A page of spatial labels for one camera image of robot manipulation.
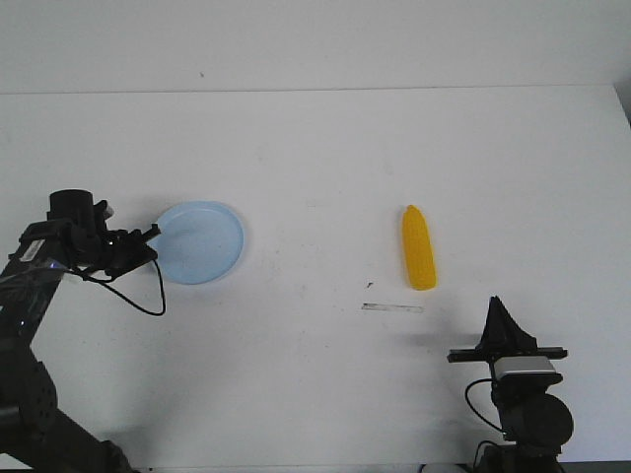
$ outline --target table surface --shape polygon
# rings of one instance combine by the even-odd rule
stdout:
[[[5,95],[0,253],[63,188],[108,200],[111,228],[187,200],[242,217],[235,270],[168,283],[163,318],[68,279],[35,338],[60,407],[138,466],[470,461],[495,437],[462,391],[488,370],[446,354],[495,294],[570,352],[551,389],[576,423],[563,461],[629,459],[630,152],[605,86]],[[405,280],[408,204],[433,291]],[[149,268],[117,287],[159,304]]]

